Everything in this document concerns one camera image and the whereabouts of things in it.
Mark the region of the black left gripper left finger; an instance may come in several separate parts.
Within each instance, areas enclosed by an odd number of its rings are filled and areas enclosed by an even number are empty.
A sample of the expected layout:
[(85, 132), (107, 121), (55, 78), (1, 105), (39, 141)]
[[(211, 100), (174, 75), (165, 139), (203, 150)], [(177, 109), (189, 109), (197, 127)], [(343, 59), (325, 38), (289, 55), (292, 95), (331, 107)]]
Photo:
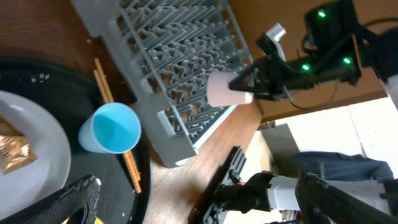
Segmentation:
[(94, 223), (100, 189), (100, 179), (93, 174), (88, 174), (33, 205), (1, 220), (1, 223)]

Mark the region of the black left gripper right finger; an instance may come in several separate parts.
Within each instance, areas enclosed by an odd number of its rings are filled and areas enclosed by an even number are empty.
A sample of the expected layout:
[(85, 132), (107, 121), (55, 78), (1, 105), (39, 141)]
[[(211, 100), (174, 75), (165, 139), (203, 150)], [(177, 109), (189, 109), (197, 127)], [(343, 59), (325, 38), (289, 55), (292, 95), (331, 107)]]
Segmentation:
[(397, 224), (397, 218), (337, 189), (312, 174), (303, 173), (295, 189), (305, 224), (322, 224), (330, 218), (339, 224)]

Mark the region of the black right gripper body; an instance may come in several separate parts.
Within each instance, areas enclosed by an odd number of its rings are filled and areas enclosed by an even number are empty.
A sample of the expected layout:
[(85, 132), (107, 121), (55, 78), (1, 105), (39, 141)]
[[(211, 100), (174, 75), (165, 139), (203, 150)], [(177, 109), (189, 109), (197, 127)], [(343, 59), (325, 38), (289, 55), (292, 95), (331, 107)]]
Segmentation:
[(257, 90), (279, 91), (279, 100), (287, 98), (288, 91), (311, 89), (309, 56), (283, 61), (278, 55), (276, 46), (266, 35), (260, 37), (256, 44), (265, 54), (252, 65), (258, 68)]

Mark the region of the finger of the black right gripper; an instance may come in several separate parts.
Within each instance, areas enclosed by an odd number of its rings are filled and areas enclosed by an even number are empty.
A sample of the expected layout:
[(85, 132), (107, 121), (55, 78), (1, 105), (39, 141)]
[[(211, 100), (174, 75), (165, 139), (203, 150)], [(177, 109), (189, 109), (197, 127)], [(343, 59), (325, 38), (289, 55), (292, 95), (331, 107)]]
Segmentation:
[(249, 67), (229, 82), (230, 90), (256, 90), (258, 68)]
[(231, 91), (241, 98), (243, 101), (252, 101), (252, 100), (267, 100), (267, 101), (278, 101), (279, 91), (264, 91), (257, 89), (248, 89), (248, 90), (232, 90)]

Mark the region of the pink plastic cup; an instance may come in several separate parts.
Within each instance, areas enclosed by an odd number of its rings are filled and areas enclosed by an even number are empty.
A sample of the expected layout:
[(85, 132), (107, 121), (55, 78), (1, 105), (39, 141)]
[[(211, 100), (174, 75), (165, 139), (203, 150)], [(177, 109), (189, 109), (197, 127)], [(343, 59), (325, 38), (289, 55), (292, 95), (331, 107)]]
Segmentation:
[(206, 86), (206, 96), (212, 107), (245, 105), (252, 103), (254, 95), (249, 92), (229, 89), (229, 83), (237, 73), (211, 72)]

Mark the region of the light blue plastic cup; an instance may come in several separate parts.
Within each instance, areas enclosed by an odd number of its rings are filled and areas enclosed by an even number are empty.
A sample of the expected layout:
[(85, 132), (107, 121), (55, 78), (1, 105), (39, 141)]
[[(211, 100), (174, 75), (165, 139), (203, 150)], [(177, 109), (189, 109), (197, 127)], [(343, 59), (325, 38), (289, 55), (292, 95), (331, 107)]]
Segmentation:
[(78, 132), (80, 146), (103, 154), (123, 154), (133, 149), (142, 134), (136, 112), (122, 103), (100, 106)]

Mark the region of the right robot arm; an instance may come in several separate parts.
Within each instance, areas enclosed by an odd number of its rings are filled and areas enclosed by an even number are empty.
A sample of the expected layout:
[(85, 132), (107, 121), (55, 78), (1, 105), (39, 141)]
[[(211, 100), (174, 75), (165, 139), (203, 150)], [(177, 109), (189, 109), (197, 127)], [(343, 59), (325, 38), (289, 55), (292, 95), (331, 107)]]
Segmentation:
[(288, 61), (280, 45), (285, 29), (276, 24), (256, 44), (264, 57), (230, 80), (229, 90), (245, 92), (260, 100), (292, 101), (291, 91), (311, 90), (335, 81), (355, 86), (361, 67), (373, 69), (384, 91), (397, 103), (397, 28), (382, 34), (369, 26), (395, 22), (387, 17), (360, 24), (352, 1), (331, 1), (308, 11), (301, 41), (304, 57)]

